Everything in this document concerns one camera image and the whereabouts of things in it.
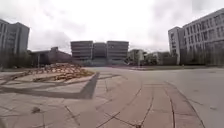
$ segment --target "paved ground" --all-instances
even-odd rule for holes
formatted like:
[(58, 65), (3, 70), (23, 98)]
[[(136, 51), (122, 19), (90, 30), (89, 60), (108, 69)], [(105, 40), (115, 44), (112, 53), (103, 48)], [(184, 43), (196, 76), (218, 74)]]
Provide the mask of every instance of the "paved ground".
[(190, 101), (206, 128), (223, 128), (224, 69), (153, 71), (140, 74), (174, 85)]
[[(0, 127), (203, 128), (175, 86), (155, 79), (160, 73), (91, 69), (94, 76), (70, 81), (1, 79)], [(41, 111), (32, 113), (34, 107)]]

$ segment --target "building facade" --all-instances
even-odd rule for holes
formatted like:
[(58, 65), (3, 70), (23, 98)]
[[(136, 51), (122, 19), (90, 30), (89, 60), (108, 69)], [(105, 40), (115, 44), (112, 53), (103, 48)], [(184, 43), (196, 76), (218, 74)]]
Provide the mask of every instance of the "building facade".
[(21, 23), (10, 24), (0, 19), (0, 67), (13, 55), (27, 52), (29, 28)]
[(107, 45), (105, 43), (94, 43), (93, 44), (93, 59), (106, 58), (107, 56)]
[(125, 60), (127, 58), (129, 42), (107, 41), (107, 59)]
[(74, 61), (92, 60), (93, 41), (72, 41), (71, 50)]
[(144, 51), (141, 49), (132, 49), (128, 52), (128, 59), (132, 65), (139, 65), (140, 61), (144, 60)]
[(170, 52), (180, 54), (180, 63), (224, 63), (224, 9), (168, 33)]

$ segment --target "building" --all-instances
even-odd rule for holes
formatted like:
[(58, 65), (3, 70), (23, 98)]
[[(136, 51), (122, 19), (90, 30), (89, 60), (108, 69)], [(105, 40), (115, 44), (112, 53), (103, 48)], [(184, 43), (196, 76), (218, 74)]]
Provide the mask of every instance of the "building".
[(176, 50), (180, 63), (224, 63), (224, 8), (168, 33), (170, 52)]
[(180, 64), (180, 44), (183, 42), (184, 31), (182, 28), (175, 27), (168, 31), (170, 53), (177, 57), (176, 64)]
[(53, 63), (70, 63), (72, 56), (68, 53), (60, 51), (58, 47), (53, 47), (51, 50), (31, 52), (32, 65), (41, 66)]
[(72, 41), (71, 50), (76, 62), (92, 60), (93, 41)]
[(131, 65), (140, 65), (140, 61), (144, 60), (144, 51), (141, 49), (132, 49), (128, 52), (128, 59)]
[(129, 42), (107, 41), (107, 59), (125, 60), (127, 58)]
[(27, 52), (29, 28), (21, 23), (10, 24), (0, 19), (0, 67), (13, 55)]
[(105, 58), (107, 56), (107, 45), (105, 43), (94, 43), (93, 44), (93, 59)]

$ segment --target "sky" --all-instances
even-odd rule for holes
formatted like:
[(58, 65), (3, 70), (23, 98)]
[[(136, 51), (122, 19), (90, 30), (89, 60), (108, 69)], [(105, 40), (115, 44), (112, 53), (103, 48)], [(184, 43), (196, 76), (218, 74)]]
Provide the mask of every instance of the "sky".
[(0, 19), (30, 27), (30, 50), (70, 41), (129, 41), (129, 48), (168, 51), (168, 30), (222, 8), (223, 0), (0, 0)]

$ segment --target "stone tile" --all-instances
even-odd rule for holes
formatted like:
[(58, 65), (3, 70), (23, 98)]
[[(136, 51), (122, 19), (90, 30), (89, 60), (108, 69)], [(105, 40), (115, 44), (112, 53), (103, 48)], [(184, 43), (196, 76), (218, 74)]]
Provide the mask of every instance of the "stone tile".
[(64, 99), (64, 101), (62, 101), (62, 104), (64, 104), (64, 106), (68, 106), (71, 104), (75, 104), (78, 103), (80, 100), (77, 99)]
[(10, 110), (7, 110), (5, 108), (0, 108), (0, 117), (5, 117), (5, 116), (19, 116), (19, 115), (21, 115), (21, 114), (18, 113), (18, 112), (10, 111)]
[(2, 99), (10, 99), (11, 100), (16, 96), (17, 96), (16, 93), (0, 93), (0, 98), (2, 98)]
[(47, 112), (44, 112), (43, 115), (44, 115), (45, 125), (48, 125), (57, 121), (67, 120), (72, 117), (66, 108), (49, 110)]
[(44, 105), (49, 105), (49, 106), (64, 106), (63, 103), (64, 99), (63, 98), (48, 98), (46, 102), (44, 102)]
[(37, 104), (30, 104), (30, 103), (23, 103), (21, 106), (17, 106), (13, 110), (19, 112), (21, 114), (31, 114), (34, 107), (40, 108), (41, 112), (49, 111), (52, 109), (56, 109), (56, 107), (44, 106), (44, 105), (37, 105)]
[(173, 128), (172, 113), (150, 111), (143, 123), (143, 128)]
[(191, 115), (196, 116), (194, 109), (187, 101), (182, 100), (172, 100), (173, 110), (175, 114), (184, 114), (184, 115)]
[(175, 114), (176, 128), (204, 128), (198, 117)]
[(107, 92), (106, 88), (96, 88), (93, 95), (100, 96), (106, 92)]
[(152, 110), (163, 112), (171, 112), (172, 106), (169, 96), (167, 96), (164, 89), (154, 88), (154, 100), (152, 103)]
[(0, 106), (4, 106), (5, 104), (9, 103), (11, 99), (1, 98), (0, 97)]
[(8, 102), (7, 104), (3, 105), (2, 107), (12, 110), (18, 106), (22, 106), (23, 104), (24, 104), (23, 102), (12, 100)]
[(100, 128), (134, 128), (134, 127), (119, 120), (112, 119), (103, 126), (101, 126)]
[(78, 128), (78, 125), (74, 119), (68, 119), (65, 121), (59, 121), (50, 125), (45, 126), (44, 128)]
[(0, 120), (3, 123), (3, 128), (14, 128), (14, 125), (16, 121), (18, 120), (18, 116), (7, 116), (7, 117), (2, 117)]
[(150, 107), (151, 100), (137, 97), (132, 104), (122, 110), (116, 117), (133, 125), (140, 125)]
[(92, 100), (80, 100), (74, 104), (67, 105), (67, 108), (72, 112), (73, 115), (78, 115), (89, 109), (97, 108), (106, 102), (107, 100), (103, 98), (93, 98)]
[(183, 96), (179, 92), (179, 90), (177, 90), (174, 87), (172, 87), (172, 88), (166, 88), (166, 91), (167, 91), (168, 95), (170, 96), (170, 98), (173, 99), (173, 100), (177, 100), (177, 101), (187, 101), (186, 97)]
[(0, 116), (3, 116), (5, 113), (9, 112), (9, 110), (0, 108)]
[(111, 116), (118, 114), (131, 99), (121, 97), (120, 99), (112, 100), (98, 108), (99, 111), (105, 112)]
[(96, 128), (101, 124), (108, 121), (111, 117), (103, 112), (99, 112), (96, 109), (91, 109), (81, 113), (77, 117), (77, 122), (79, 123), (79, 128)]
[(20, 116), (14, 128), (32, 128), (43, 126), (42, 113)]

